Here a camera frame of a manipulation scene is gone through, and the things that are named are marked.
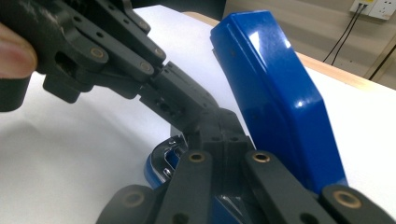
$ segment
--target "black cable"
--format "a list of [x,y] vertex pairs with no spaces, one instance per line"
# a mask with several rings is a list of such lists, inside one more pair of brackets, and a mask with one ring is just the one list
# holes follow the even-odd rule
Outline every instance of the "black cable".
[[335,49],[335,47],[337,47],[338,43],[340,43],[341,39],[344,37],[344,35],[347,33],[347,30],[349,29],[350,24],[353,22],[353,19],[355,19],[356,15],[358,14],[359,8],[361,8],[361,3],[359,3],[358,8],[356,8],[355,13],[353,14],[352,19],[350,19],[349,24],[347,25],[344,33],[340,36],[340,38],[338,39],[337,43],[335,43],[334,47],[332,47],[332,50],[330,50],[329,54],[326,56],[326,58],[323,60],[323,62],[326,62],[327,58],[329,58],[329,56],[332,54],[332,51]]
[[362,12],[366,7],[367,7],[367,5],[364,5],[364,6],[363,6],[363,8],[361,9],[361,11],[359,11],[358,15],[356,16],[356,19],[353,21],[352,26],[350,27],[350,29],[349,29],[349,31],[348,31],[348,33],[347,33],[347,35],[346,35],[346,38],[344,39],[343,43],[341,43],[340,48],[339,48],[339,49],[337,50],[337,52],[335,53],[334,59],[332,59],[332,65],[334,64],[335,59],[337,58],[338,53],[340,52],[341,48],[344,46],[344,43],[347,41],[347,38],[349,37],[349,34],[350,34],[350,32],[352,31],[353,26],[355,26],[355,23],[356,23],[356,21],[358,20],[358,17],[361,15],[361,12]]

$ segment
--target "wall socket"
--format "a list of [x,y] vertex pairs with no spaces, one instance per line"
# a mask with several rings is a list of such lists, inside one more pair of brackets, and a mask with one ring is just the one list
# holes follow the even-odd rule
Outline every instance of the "wall socket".
[[369,16],[389,20],[396,9],[396,0],[376,0]]
[[376,0],[355,0],[353,3],[352,7],[350,8],[349,11],[351,12],[356,12],[358,9],[359,4],[367,5],[367,7],[361,12],[361,15],[369,15],[370,11],[372,10]]
[[355,0],[349,11],[356,12],[359,4],[367,5],[361,15],[389,20],[396,9],[396,0]]

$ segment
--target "blue plastic cover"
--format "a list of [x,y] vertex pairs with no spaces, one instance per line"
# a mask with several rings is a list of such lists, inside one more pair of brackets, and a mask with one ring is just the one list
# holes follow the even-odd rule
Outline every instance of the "blue plastic cover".
[[232,14],[211,40],[256,148],[316,193],[346,184],[323,99],[271,13]]

